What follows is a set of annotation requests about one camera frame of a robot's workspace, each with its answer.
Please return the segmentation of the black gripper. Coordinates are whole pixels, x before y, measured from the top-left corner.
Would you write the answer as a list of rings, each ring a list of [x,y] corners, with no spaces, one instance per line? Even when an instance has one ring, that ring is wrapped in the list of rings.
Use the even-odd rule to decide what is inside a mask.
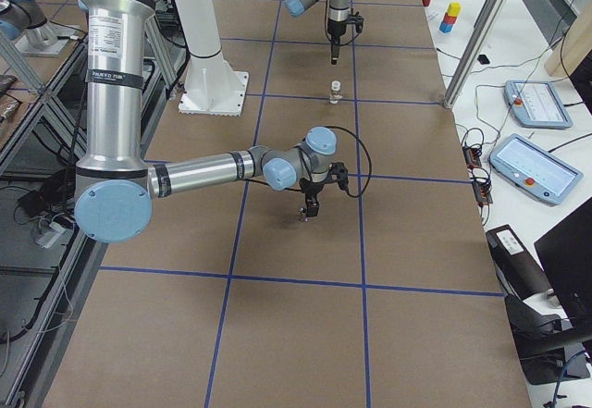
[[[341,37],[346,32],[346,21],[337,21],[329,19],[327,21],[327,33],[330,41],[330,63],[336,65],[339,60],[339,45]]]
[[[324,189],[325,184],[302,178],[299,180],[299,186],[305,198],[303,208],[306,209],[307,219],[317,217],[320,208],[318,194]]]

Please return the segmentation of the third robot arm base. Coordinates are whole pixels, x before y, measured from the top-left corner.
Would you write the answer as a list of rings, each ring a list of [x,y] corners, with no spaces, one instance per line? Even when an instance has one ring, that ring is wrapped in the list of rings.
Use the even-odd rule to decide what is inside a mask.
[[[1,32],[25,56],[56,57],[83,38],[77,26],[51,22],[36,0],[1,0]]]

